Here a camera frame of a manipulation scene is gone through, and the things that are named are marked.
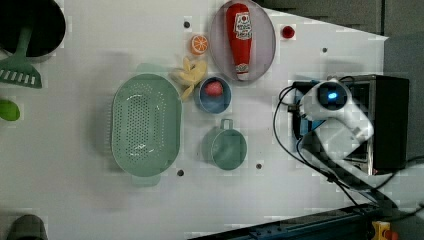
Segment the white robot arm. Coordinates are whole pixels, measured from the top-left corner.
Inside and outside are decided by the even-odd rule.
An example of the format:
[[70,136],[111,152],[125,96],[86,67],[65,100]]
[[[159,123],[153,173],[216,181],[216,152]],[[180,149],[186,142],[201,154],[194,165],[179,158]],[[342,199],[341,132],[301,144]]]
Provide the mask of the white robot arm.
[[331,79],[314,85],[301,98],[299,115],[311,122],[321,121],[301,140],[300,153],[306,160],[373,202],[391,201],[376,185],[366,181],[364,173],[345,162],[362,144],[373,139],[375,130],[343,82]]

